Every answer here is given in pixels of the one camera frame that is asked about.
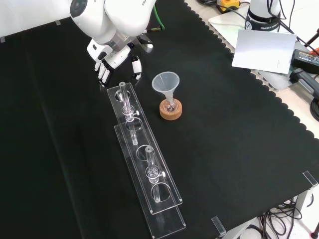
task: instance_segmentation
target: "sheet of paper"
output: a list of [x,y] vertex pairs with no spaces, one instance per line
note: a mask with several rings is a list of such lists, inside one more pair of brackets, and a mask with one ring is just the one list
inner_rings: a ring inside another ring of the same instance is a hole
[[288,74],[296,35],[239,30],[232,66]]

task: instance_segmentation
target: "black tablecloth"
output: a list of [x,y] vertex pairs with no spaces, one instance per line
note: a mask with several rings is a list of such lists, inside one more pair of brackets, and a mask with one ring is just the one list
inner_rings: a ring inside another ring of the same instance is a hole
[[[303,172],[319,178],[319,144],[249,70],[231,67],[233,55],[182,0],[158,4],[166,30],[149,34],[151,54],[134,50],[136,93],[183,198],[186,229],[170,237],[210,239],[214,216],[230,230],[310,188]],[[90,38],[61,23],[0,44],[4,221],[15,222],[12,238],[148,239]],[[151,87],[163,71],[180,76],[176,121],[160,117]],[[127,61],[110,86],[131,74]]]

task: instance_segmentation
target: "test tube holder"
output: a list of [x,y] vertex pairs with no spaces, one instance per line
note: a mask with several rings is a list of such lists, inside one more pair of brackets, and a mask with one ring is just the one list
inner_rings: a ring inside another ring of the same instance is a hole
[[[152,238],[163,238],[184,229],[186,224],[178,208],[182,198],[132,84],[121,82],[107,92],[119,123],[115,132]],[[156,178],[149,174],[148,152],[154,154]]]

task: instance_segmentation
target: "wooden base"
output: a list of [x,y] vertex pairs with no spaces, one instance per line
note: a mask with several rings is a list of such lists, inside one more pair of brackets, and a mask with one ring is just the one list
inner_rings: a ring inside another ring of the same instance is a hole
[[178,105],[177,110],[174,112],[168,112],[164,109],[164,103],[166,100],[163,100],[159,105],[159,113],[160,116],[162,116],[166,120],[175,120],[178,119],[181,116],[182,113],[182,106],[181,102],[177,99],[174,99]]

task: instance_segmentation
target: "green cable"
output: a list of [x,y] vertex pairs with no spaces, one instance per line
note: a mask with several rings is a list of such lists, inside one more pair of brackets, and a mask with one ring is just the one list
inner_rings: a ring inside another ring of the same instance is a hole
[[154,13],[155,13],[156,19],[158,20],[160,26],[162,27],[163,30],[165,30],[165,27],[164,27],[163,23],[160,20],[160,17],[158,15],[158,11],[156,10],[156,6],[155,5],[154,5]]

